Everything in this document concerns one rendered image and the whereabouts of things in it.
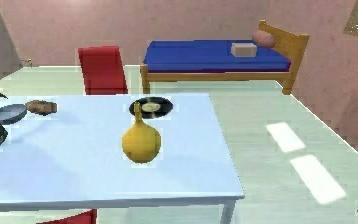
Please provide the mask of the yellow round vase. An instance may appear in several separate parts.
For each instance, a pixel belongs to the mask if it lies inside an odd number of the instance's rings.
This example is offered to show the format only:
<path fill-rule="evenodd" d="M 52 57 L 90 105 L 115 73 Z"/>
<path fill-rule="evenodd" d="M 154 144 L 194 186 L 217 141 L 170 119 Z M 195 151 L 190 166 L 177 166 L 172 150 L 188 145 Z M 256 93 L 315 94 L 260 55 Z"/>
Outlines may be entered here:
<path fill-rule="evenodd" d="M 142 107 L 139 102 L 134 105 L 135 122 L 122 137 L 123 153 L 135 163 L 148 163 L 159 154 L 161 135 L 142 118 Z"/>

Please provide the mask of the wooden bed blue mattress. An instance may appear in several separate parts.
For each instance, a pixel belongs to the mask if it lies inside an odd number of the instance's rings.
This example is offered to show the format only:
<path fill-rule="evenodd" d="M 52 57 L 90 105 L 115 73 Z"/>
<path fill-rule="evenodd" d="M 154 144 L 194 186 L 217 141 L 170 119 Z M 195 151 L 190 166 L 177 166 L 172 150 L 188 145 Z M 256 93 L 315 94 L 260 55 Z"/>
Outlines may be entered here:
<path fill-rule="evenodd" d="M 151 42 L 140 65 L 143 92 L 150 92 L 152 82 L 275 80 L 282 84 L 282 93 L 289 95 L 309 36 L 282 30 L 264 20 L 258 29 L 272 35 L 275 46 L 258 46 L 252 57 L 234 56 L 233 40 Z"/>

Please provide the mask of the red chair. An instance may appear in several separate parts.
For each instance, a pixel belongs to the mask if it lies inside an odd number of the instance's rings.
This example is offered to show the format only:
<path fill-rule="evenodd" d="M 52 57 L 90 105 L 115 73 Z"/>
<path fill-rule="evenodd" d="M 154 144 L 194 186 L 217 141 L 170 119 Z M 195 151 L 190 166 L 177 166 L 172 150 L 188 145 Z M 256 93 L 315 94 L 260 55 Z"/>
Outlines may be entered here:
<path fill-rule="evenodd" d="M 62 218 L 57 220 L 51 220 L 47 222 L 41 222 L 37 224 L 96 224 L 97 210 L 91 209 L 89 211 Z"/>
<path fill-rule="evenodd" d="M 79 48 L 78 56 L 87 95 L 128 93 L 118 46 Z"/>

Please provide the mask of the beige box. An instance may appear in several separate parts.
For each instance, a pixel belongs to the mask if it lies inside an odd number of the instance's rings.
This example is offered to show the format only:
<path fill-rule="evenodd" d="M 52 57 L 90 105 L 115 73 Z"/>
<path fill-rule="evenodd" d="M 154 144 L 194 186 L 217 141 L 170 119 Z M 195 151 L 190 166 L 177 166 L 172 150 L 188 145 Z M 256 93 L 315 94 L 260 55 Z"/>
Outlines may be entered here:
<path fill-rule="evenodd" d="M 255 57 L 257 46 L 253 43 L 233 43 L 231 54 L 235 57 Z"/>

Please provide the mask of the pale blue table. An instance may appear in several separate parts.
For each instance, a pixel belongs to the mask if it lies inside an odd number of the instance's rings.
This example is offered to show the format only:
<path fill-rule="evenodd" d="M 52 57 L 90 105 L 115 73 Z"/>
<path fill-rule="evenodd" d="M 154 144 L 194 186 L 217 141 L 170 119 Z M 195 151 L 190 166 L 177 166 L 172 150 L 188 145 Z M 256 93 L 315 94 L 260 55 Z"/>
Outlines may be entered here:
<path fill-rule="evenodd" d="M 0 212 L 222 205 L 229 224 L 243 198 L 210 97 L 171 94 L 173 110 L 151 120 L 162 147 L 146 165 L 123 154 L 133 95 L 56 96 L 58 111 L 8 127 L 0 146 Z"/>

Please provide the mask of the pink pillow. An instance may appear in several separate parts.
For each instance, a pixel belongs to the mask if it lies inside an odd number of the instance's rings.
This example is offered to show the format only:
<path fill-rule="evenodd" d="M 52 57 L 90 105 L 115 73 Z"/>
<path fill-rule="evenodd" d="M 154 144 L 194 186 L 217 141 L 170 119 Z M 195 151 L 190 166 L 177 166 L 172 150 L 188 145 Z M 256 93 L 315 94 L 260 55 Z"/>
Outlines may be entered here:
<path fill-rule="evenodd" d="M 275 37 L 272 34 L 262 31 L 262 30 L 255 31 L 252 34 L 252 40 L 258 46 L 261 46 L 264 48 L 273 48 L 276 44 Z"/>

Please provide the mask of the brown lumpy potato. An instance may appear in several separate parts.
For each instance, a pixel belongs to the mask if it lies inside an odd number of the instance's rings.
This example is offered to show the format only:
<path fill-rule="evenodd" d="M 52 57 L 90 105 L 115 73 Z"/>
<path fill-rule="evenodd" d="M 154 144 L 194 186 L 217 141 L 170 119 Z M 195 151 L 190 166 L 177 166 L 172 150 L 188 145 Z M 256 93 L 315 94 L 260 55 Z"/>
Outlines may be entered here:
<path fill-rule="evenodd" d="M 27 110 L 42 116 L 57 112 L 57 104 L 44 100 L 32 100 L 26 103 Z"/>

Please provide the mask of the grey bowl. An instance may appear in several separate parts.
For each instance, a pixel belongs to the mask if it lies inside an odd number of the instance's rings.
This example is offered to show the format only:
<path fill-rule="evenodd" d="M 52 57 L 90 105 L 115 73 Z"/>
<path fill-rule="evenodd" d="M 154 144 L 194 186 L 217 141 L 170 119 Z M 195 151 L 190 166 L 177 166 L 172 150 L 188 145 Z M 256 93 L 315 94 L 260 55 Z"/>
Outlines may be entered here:
<path fill-rule="evenodd" d="M 27 115 L 27 107 L 25 104 L 10 104 L 0 107 L 0 124 L 11 125 Z"/>

